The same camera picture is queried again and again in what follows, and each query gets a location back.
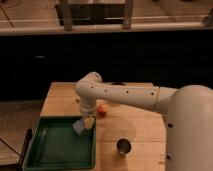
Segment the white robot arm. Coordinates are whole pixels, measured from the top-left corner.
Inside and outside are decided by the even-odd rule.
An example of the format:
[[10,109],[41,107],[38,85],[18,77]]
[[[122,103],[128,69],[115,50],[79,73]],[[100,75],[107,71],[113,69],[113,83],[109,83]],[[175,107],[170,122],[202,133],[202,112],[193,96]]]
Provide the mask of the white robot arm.
[[80,112],[94,113],[98,99],[166,116],[165,171],[213,171],[213,89],[105,84],[90,72],[75,84]]

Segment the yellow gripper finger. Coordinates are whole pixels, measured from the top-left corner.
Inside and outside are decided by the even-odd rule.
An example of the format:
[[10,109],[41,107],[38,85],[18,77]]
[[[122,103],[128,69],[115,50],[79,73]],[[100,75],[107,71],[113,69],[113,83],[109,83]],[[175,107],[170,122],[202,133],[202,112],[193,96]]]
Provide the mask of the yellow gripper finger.
[[93,127],[95,123],[95,118],[93,116],[88,116],[83,118],[84,127],[89,130]]

